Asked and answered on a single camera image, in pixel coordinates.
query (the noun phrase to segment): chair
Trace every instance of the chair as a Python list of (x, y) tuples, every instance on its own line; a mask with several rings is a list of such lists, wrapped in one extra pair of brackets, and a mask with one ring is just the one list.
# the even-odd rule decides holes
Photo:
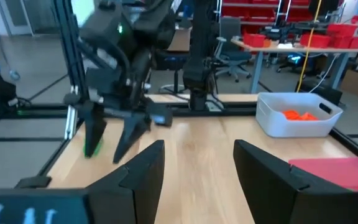
[(244, 64), (251, 59), (250, 52), (241, 51), (238, 46), (230, 41), (234, 36), (241, 35), (241, 20), (235, 17), (222, 17), (220, 21), (220, 36), (216, 47), (214, 57), (221, 62), (221, 67), (217, 68), (215, 74), (219, 75), (228, 73), (233, 75), (236, 82), (239, 82), (238, 74), (246, 75), (250, 78), (250, 73), (244, 68)]

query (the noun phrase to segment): gray floor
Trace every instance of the gray floor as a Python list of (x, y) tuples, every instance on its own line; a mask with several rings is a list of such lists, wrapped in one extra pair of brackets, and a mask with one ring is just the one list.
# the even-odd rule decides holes
[[(5, 39), (9, 62), (22, 76), (16, 82), (18, 95), (25, 98), (66, 74), (60, 42), (55, 37), (15, 37)], [(1, 73), (10, 80), (8, 67), (0, 50)], [(218, 80), (220, 93), (243, 93), (249, 87), (249, 80), (240, 77), (235, 83), (231, 77)], [(151, 92), (159, 86), (172, 83), (173, 73), (155, 71), (152, 74)], [(275, 73), (275, 68), (262, 70), (261, 81), (273, 91), (293, 91), (298, 80), (294, 73)], [(68, 78), (63, 79), (48, 91), (32, 100), (33, 103), (59, 103), (69, 90)], [(342, 102), (346, 110), (337, 123), (337, 128), (346, 134), (358, 134), (358, 97), (344, 93)], [(48, 120), (3, 120), (0, 121), (0, 137), (63, 137), (65, 121)], [(0, 142), (0, 187), (13, 187), (23, 177), (35, 175), (53, 154), (59, 142)]]

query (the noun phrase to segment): orange toy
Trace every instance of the orange toy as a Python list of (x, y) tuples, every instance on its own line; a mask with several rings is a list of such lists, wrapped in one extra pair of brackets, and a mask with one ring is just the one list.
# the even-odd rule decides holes
[(299, 113), (295, 110), (286, 110), (283, 111), (283, 114), (286, 119), (292, 121), (318, 121), (318, 119), (311, 113), (305, 113), (304, 115), (300, 116)]

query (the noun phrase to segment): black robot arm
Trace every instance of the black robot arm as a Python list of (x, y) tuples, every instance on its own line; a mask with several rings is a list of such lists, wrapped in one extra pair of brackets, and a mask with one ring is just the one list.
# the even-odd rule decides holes
[(114, 163), (150, 129), (151, 120), (171, 126), (172, 112), (144, 96), (144, 83), (150, 72), (151, 49), (166, 49), (173, 39), (180, 3), (181, 0), (155, 0), (141, 8), (102, 1), (83, 24), (80, 39), (93, 48), (104, 50), (117, 62), (111, 69), (87, 71), (87, 85), (101, 96), (98, 102), (73, 96), (65, 100), (85, 120), (86, 157), (93, 155), (106, 127), (103, 111), (124, 119)]

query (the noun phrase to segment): yellow cable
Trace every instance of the yellow cable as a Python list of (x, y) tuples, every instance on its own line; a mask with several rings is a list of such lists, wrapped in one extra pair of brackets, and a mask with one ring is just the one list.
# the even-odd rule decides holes
[[(316, 15), (314, 15), (314, 21), (317, 21), (318, 13), (320, 12), (320, 6), (321, 6), (321, 0), (318, 1)], [(306, 65), (308, 64), (310, 43), (311, 43), (311, 37), (313, 36), (313, 33), (314, 33), (314, 27), (311, 29), (311, 32), (310, 32), (309, 41), (308, 41), (308, 48), (307, 48), (306, 56), (305, 56), (305, 61), (303, 62), (303, 68), (302, 68), (301, 76), (299, 77), (299, 85), (298, 85), (298, 88), (296, 89), (297, 93), (299, 92), (299, 89), (301, 88), (303, 75), (305, 74)]]

